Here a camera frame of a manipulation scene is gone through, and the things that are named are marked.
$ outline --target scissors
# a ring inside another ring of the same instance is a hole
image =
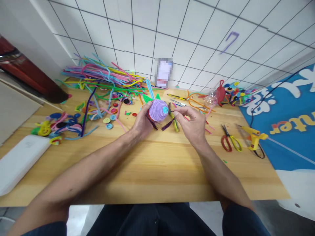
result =
[[[235,138],[234,136],[231,136],[231,135],[227,132],[225,125],[221,125],[221,126],[222,126],[222,129],[223,129],[224,133],[225,133],[225,134],[223,135],[223,137],[221,138],[222,147],[223,147],[226,151],[232,152],[232,147],[231,147],[231,144],[230,144],[229,139],[228,139],[228,138],[230,138],[231,141],[232,141],[233,146],[235,147],[235,149],[236,149],[237,151],[239,151],[239,152],[243,151],[242,145],[241,145],[241,143],[238,141],[238,139]],[[228,146],[229,146],[229,149],[227,149],[227,147],[225,146],[224,140],[226,140],[226,142],[227,142],[227,144],[228,144]]]

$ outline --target red object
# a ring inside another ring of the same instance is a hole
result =
[[[111,113],[116,114],[117,113],[117,109],[116,108],[111,109]]]
[[[220,85],[217,88],[217,92],[219,93],[218,103],[222,102],[225,96],[225,89],[224,87],[222,87],[223,83],[224,83],[224,80],[220,80]]]
[[[0,35],[0,68],[24,82],[51,103],[61,103],[68,99],[53,80],[33,64],[17,48]]]

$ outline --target tile grout line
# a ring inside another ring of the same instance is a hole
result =
[[[84,23],[84,25],[85,25],[86,31],[87,31],[87,32],[88,32],[88,34],[89,34],[89,37],[90,37],[90,40],[91,40],[91,42],[92,42],[92,45],[93,45],[94,51],[95,51],[95,53],[96,53],[96,56],[98,57],[98,54],[97,54],[97,51],[96,51],[95,46],[94,46],[94,44],[93,44],[93,40],[92,40],[92,38],[91,38],[90,32],[89,32],[89,30],[88,30],[88,27],[87,27],[87,26],[86,26],[86,24],[85,24],[85,21],[84,21],[83,15],[82,15],[82,13],[81,13],[81,11],[80,11],[80,9],[79,9],[79,5],[78,5],[78,3],[76,2],[76,0],[75,0],[75,3],[76,3],[76,5],[78,6],[78,10],[79,10],[80,15],[81,15],[81,17],[82,17],[82,20],[83,20],[83,23]]]
[[[202,32],[202,35],[200,36],[200,39],[199,39],[199,41],[198,41],[198,43],[197,43],[197,45],[196,45],[196,47],[195,47],[195,50],[194,50],[193,53],[191,54],[191,57],[190,57],[190,59],[189,59],[187,65],[186,65],[186,67],[185,67],[185,69],[184,69],[184,72],[183,72],[183,74],[181,75],[181,77],[180,77],[180,79],[179,79],[179,82],[181,81],[181,78],[183,77],[183,75],[184,75],[184,73],[185,73],[185,71],[186,71],[186,69],[187,69],[187,67],[188,67],[188,65],[189,65],[189,63],[190,63],[190,60],[192,59],[192,57],[193,57],[193,55],[194,55],[194,53],[195,53],[195,51],[196,51],[196,49],[197,49],[197,47],[198,47],[198,45],[199,45],[199,42],[200,42],[200,40],[201,40],[201,38],[202,38],[204,32],[206,31],[206,28],[208,27],[208,24],[209,24],[209,22],[210,22],[210,20],[211,20],[211,18],[212,18],[212,16],[213,16],[215,10],[216,10],[216,8],[214,8],[214,10],[213,10],[213,12],[212,12],[212,14],[211,14],[211,16],[210,16],[210,18],[209,18],[209,20],[208,20],[208,23],[207,23],[206,27],[204,28],[204,30],[203,30],[203,32]]]
[[[208,62],[211,60],[212,56],[214,55],[214,53],[217,51],[217,49],[220,47],[221,43],[223,42],[223,40],[225,39],[225,37],[227,36],[227,34],[230,32],[230,30],[232,29],[232,27],[234,26],[234,24],[236,23],[236,21],[238,20],[239,16],[242,14],[242,12],[244,11],[244,9],[247,7],[248,3],[250,2],[250,0],[248,0],[248,2],[246,3],[245,7],[243,8],[243,10],[240,12],[240,14],[238,15],[238,17],[235,19],[234,23],[232,24],[232,26],[230,27],[230,29],[226,32],[225,36],[223,37],[223,39],[221,40],[221,42],[219,43],[219,45],[217,46],[216,50],[213,52],[213,54],[211,55],[211,57],[209,58],[209,60],[207,61],[207,63],[204,65],[203,69],[206,67],[206,65],[208,64]],[[220,71],[218,70],[215,75],[212,77],[211,80],[213,80],[213,78],[218,74],[218,72]]]
[[[158,27],[158,16],[159,16],[159,14],[160,14],[160,6],[161,6],[161,0],[160,0],[160,2],[159,2],[159,4],[158,4],[157,27]],[[155,31],[155,38],[154,38],[154,46],[153,46],[153,55],[152,55],[152,63],[151,63],[150,74],[152,74],[152,67],[153,67],[153,60],[154,60],[154,50],[155,50],[155,42],[156,42],[156,40],[157,40],[157,30],[158,30],[157,27],[156,27],[156,31]]]
[[[52,6],[52,3],[51,3],[50,1],[48,1],[48,2],[49,2],[49,4],[50,4],[50,6],[52,7],[52,10],[53,10],[54,13],[56,14],[58,20],[60,21],[60,24],[62,25],[62,27],[63,27],[63,29],[65,30],[66,34],[68,35],[68,37],[69,37],[69,39],[70,39],[72,45],[74,46],[76,52],[78,53],[79,56],[81,56],[81,55],[79,54],[79,51],[78,51],[77,48],[75,47],[75,45],[74,45],[72,39],[70,38],[70,35],[69,35],[68,32],[66,31],[66,28],[63,26],[63,24],[62,24],[62,22],[61,22],[61,20],[60,20],[60,18],[59,18],[59,16],[58,16],[58,14],[57,14],[57,12],[55,11],[54,7]]]
[[[264,19],[262,19],[262,21],[261,21],[259,24],[261,24],[261,23],[269,16],[269,14],[275,9],[275,7],[276,7],[280,2],[281,2],[281,0],[278,1],[278,3],[271,9],[271,11],[264,17]],[[255,28],[255,29],[251,32],[251,34],[245,39],[245,41],[236,49],[236,51],[232,54],[232,56],[234,56],[235,53],[243,46],[243,44],[244,44],[244,43],[247,41],[247,39],[249,39],[249,37],[255,32],[255,30],[258,28],[258,26],[256,26],[256,28]],[[232,56],[224,63],[224,65],[220,68],[220,70],[228,63],[228,61],[232,58]],[[249,59],[247,59],[247,60],[245,59],[245,62],[244,62],[236,71],[238,71]]]
[[[303,34],[306,30],[304,30],[302,33],[300,33],[298,36],[296,36],[295,38],[299,37],[301,34]],[[292,43],[293,41],[289,42],[288,44],[286,44],[283,48],[281,48],[279,51],[277,51],[274,55],[272,55],[270,58],[272,58],[273,56],[275,56],[276,54],[278,54],[278,52],[280,52],[282,49],[284,49],[286,46],[288,46],[290,43]],[[291,58],[289,58],[288,60],[286,60],[285,62],[283,62],[281,65],[279,65],[277,68],[279,68],[280,66],[282,66],[284,63],[286,63],[287,61],[291,60],[293,57],[295,57],[297,54],[295,54],[294,56],[292,56]],[[266,63],[268,60],[264,61],[263,64],[260,64],[260,66],[258,66],[255,70],[253,70],[251,73],[248,74],[251,75],[254,71],[256,71],[258,68],[260,68],[261,66],[266,66],[264,65],[264,63]]]
[[[106,14],[106,16],[107,16],[107,12],[106,12],[106,7],[105,7],[105,2],[104,2],[104,0],[103,0],[103,4],[104,4],[104,9],[105,9],[105,14]],[[111,27],[110,27],[110,25],[109,25],[108,18],[107,18],[107,24],[108,24],[108,28],[109,28],[109,33],[111,34],[111,39],[112,39],[113,49],[114,49],[114,53],[115,53],[115,57],[116,57],[117,66],[119,66],[118,60],[117,60],[117,56],[116,56],[116,51],[115,51],[115,45],[114,45],[114,41],[113,41],[113,37],[112,37]]]
[[[135,54],[135,37],[134,37],[134,16],[132,13],[132,0],[131,1],[131,22],[132,22],[132,44],[134,46],[134,67],[135,67],[135,71],[136,71],[136,54]]]
[[[188,10],[189,3],[190,3],[190,0],[188,1],[187,7],[186,7],[186,11],[185,11],[185,14],[184,14],[184,18],[183,18],[183,21],[181,22],[181,26],[180,26],[180,29],[179,29],[179,32],[178,32],[178,36],[177,36],[177,39],[176,39],[176,43],[175,43],[175,46],[174,46],[174,50],[173,50],[173,53],[172,53],[172,58],[174,56],[174,52],[175,52],[177,41],[178,41],[178,38],[179,38],[179,35],[180,35],[181,28],[183,27],[183,23],[184,23],[184,20],[185,20],[185,16],[186,16],[186,13],[187,13],[187,10]]]
[[[63,5],[63,6],[65,6],[65,7],[70,7],[70,8],[73,8],[73,9],[78,9],[78,8],[75,8],[75,7],[66,5],[66,4],[64,4],[64,3],[56,2],[56,1],[54,1],[54,0],[46,0],[46,1],[54,2],[54,3],[56,3],[56,4],[60,4],[60,5]],[[202,4],[206,5],[206,6],[211,7],[211,8],[215,8],[214,6],[211,6],[211,5],[206,4],[206,3],[204,3],[204,2],[201,2],[201,1],[198,1],[198,0],[194,0],[194,1],[199,2],[199,3],[202,3]],[[226,14],[228,14],[228,15],[237,17],[236,15],[233,15],[232,13],[229,13],[229,12],[224,11],[224,10],[222,10],[222,9],[217,8],[217,10],[219,10],[219,11],[221,11],[221,12],[223,12],[223,13],[226,13]],[[109,18],[109,17],[107,17],[107,16],[102,16],[102,15],[98,15],[98,14],[96,14],[96,13],[92,13],[92,12],[90,12],[90,11],[86,11],[86,10],[80,10],[80,11],[83,11],[83,12],[86,12],[86,13],[90,13],[90,14],[93,14],[93,15],[97,15],[97,16],[100,16],[100,17],[103,17],[103,18],[107,18],[107,19],[109,19],[109,20],[113,20],[113,21],[116,21],[116,22],[124,22],[124,23],[130,24],[130,25],[133,25],[133,23],[130,23],[130,22],[127,22],[127,21],[118,21],[118,20]],[[251,23],[251,24],[253,24],[253,25],[258,25],[257,23],[252,22],[252,21],[249,21],[249,20],[244,19],[244,18],[242,18],[242,17],[238,17],[238,18],[241,19],[241,20],[247,21],[247,22],[249,22],[249,23]],[[150,31],[154,31],[154,30],[152,30],[152,29],[148,29],[148,28],[145,28],[145,27],[143,27],[143,26],[139,26],[139,25],[134,25],[134,26],[138,26],[138,27],[141,27],[141,28],[150,30]],[[267,31],[269,31],[270,33],[276,34],[276,35],[278,35],[278,36],[280,36],[280,37],[282,37],[282,38],[292,40],[292,39],[290,39],[290,38],[288,38],[288,37],[286,37],[286,36],[284,36],[284,35],[281,35],[281,34],[278,34],[278,33],[275,33],[275,32],[272,32],[272,31],[268,30],[268,28],[265,27],[265,26],[259,25],[259,27],[264,28],[264,29],[266,29]],[[294,42],[296,42],[296,43],[298,43],[298,44],[301,44],[301,45],[303,45],[303,46],[306,46],[306,47],[310,47],[310,48],[312,48],[312,49],[315,49],[315,47],[311,47],[310,45],[306,45],[306,44],[301,43],[301,42],[298,42],[298,41],[294,41]]]
[[[278,32],[280,32],[280,31],[281,31],[291,20],[293,20],[305,7],[307,7],[307,5],[304,6],[298,13],[296,13],[284,26],[282,26],[281,29],[278,30]],[[262,49],[263,46],[265,46],[274,36],[275,36],[275,34],[274,34],[264,45],[262,45],[249,59],[251,59],[260,49]],[[270,60],[270,59],[271,59],[273,56],[275,56],[278,52],[276,52],[274,55],[272,55],[268,60]],[[234,75],[243,65],[241,65],[232,75]]]

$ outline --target wall tile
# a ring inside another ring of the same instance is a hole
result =
[[[180,89],[189,89],[191,87],[191,84],[179,82],[178,86],[179,86]]]
[[[184,71],[184,74],[182,78],[180,79],[181,82],[193,84],[193,82],[196,80],[197,76],[200,74],[201,70],[198,69],[192,69],[187,67]]]
[[[192,85],[189,90],[201,92],[201,90],[203,90],[203,87],[197,86],[197,85]]]
[[[295,56],[297,53],[301,52],[303,49],[306,47],[295,43],[291,42],[287,46],[285,46],[280,52],[278,52],[276,55],[271,57],[268,61],[264,63],[264,65],[271,66],[271,67],[278,67],[291,57]]]
[[[249,59],[264,45],[273,33],[268,32],[266,29],[258,27],[251,36],[244,42],[244,44],[236,51],[235,55],[243,59]]]
[[[315,2],[312,1],[308,4],[299,14],[297,14],[282,30],[279,34],[288,38],[295,39],[308,27],[315,23]]]
[[[291,41],[278,35],[274,35],[250,60],[263,64]]]
[[[218,74],[230,77],[238,68],[244,64],[245,60],[232,56],[227,63],[219,70]]]
[[[305,48],[301,52],[299,52],[297,55],[289,59],[288,61],[281,64],[277,69],[284,70],[284,71],[291,71],[296,67],[296,65],[299,65],[301,63],[304,63],[305,61],[308,61],[309,59],[313,58],[315,56],[315,50],[312,48]]]
[[[258,67],[259,67],[259,64],[247,61],[234,74],[232,74],[231,77],[238,80],[243,80],[245,77],[247,77],[251,72],[256,70]]]
[[[188,64],[189,67],[203,69],[215,50],[198,45]]]
[[[179,38],[198,43],[212,12],[213,8],[190,1]]]
[[[93,4],[86,0],[76,0],[76,2],[81,10],[106,17],[103,0],[94,0]]]
[[[309,29],[307,29],[295,40],[298,42],[304,43],[306,45],[311,45],[315,41],[314,35],[315,35],[315,24],[312,25]]]
[[[71,6],[71,7],[74,7],[74,8],[78,8],[75,0],[54,0],[55,2],[59,2],[59,3],[62,3],[62,4],[65,4],[67,6]]]
[[[258,80],[260,80],[262,77],[267,75],[273,71],[272,68],[266,67],[266,66],[260,66],[256,70],[254,70],[251,74],[249,74],[244,81],[250,82],[250,83],[256,83]]]
[[[174,63],[186,66],[195,48],[196,44],[178,39],[173,55]]]
[[[135,53],[153,57],[155,32],[134,26]]]
[[[132,35],[132,25],[110,19],[108,20],[108,23],[111,29],[115,49],[133,52],[134,40]]]
[[[79,10],[54,2],[51,4],[71,38],[91,42]]]
[[[220,54],[219,51],[215,51],[203,70],[217,73],[230,58],[229,54]]]
[[[241,17],[259,24],[278,2],[279,0],[250,0]]]
[[[92,43],[86,43],[86,42],[82,42],[76,39],[72,39],[72,42],[75,45],[75,48],[78,50],[81,57],[87,56],[87,57],[95,58],[92,55],[92,53],[96,54]]]
[[[247,21],[244,21],[242,19],[237,19],[235,24],[232,26],[232,28],[227,33],[227,38],[232,31],[235,31],[239,33],[240,35],[237,37],[237,39],[228,47],[226,50],[227,53],[235,53],[236,50],[244,43],[244,41],[249,37],[249,35],[256,29],[256,25],[249,23]],[[235,38],[235,36],[232,36],[229,38],[228,41],[222,41],[220,46],[218,47],[218,50],[223,51]]]
[[[199,44],[216,49],[235,21],[235,16],[215,10]]]
[[[68,37],[63,37],[59,35],[55,35],[55,37],[58,39],[60,44],[63,46],[63,48],[68,53],[69,57],[77,59],[77,56],[75,54],[78,54],[75,47],[73,46],[73,43]]]
[[[281,1],[262,22],[262,25],[270,31],[278,32],[287,22],[289,22],[309,0],[286,0]]]
[[[120,20],[132,23],[131,0],[118,0],[118,7]]]
[[[60,20],[54,12],[52,6],[48,1],[37,0],[35,3],[32,2],[40,16],[43,18],[52,33],[67,36],[65,29],[63,28]]]
[[[155,39],[154,58],[172,58],[177,39],[157,33]]]
[[[183,75],[185,70],[185,66],[174,64],[173,66],[173,80],[179,81],[181,76]]]
[[[150,74],[152,58],[135,54],[136,71],[143,74]]]
[[[98,45],[94,45],[95,46],[95,50],[97,51],[98,57],[108,66],[113,66],[112,62],[114,62],[115,64],[117,64],[117,60],[116,60],[116,55],[115,55],[115,50],[114,49],[110,49],[110,48],[106,48],[106,47],[102,47],[102,46],[98,46]]]
[[[107,17],[119,21],[120,18],[119,18],[118,0],[103,0],[103,1],[106,7]]]
[[[134,54],[115,50],[119,67],[124,70],[135,70]]]
[[[216,89],[219,86],[221,80],[227,80],[227,77],[222,75],[215,75],[212,80],[206,85],[207,88]]]
[[[132,0],[133,23],[156,30],[159,0]]]
[[[157,31],[178,37],[188,0],[161,0]]]
[[[92,42],[102,46],[113,48],[113,41],[107,19],[82,11],[82,16],[88,28]]]
[[[214,73],[202,71],[195,80],[194,85],[206,86],[214,76]]]
[[[218,3],[218,8],[234,15],[239,15],[246,6],[247,2],[249,2],[249,0],[220,0]]]

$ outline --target scissor handle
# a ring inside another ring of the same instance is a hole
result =
[[[227,149],[226,145],[224,144],[224,140],[227,142],[228,146],[229,146],[229,149]],[[232,152],[232,146],[229,142],[229,139],[226,135],[223,135],[222,138],[221,138],[221,143],[222,143],[222,147],[228,151],[228,152]]]
[[[243,151],[243,147],[237,138],[235,138],[234,136],[230,136],[230,139],[233,143],[233,146],[235,147],[237,151],[239,152]]]

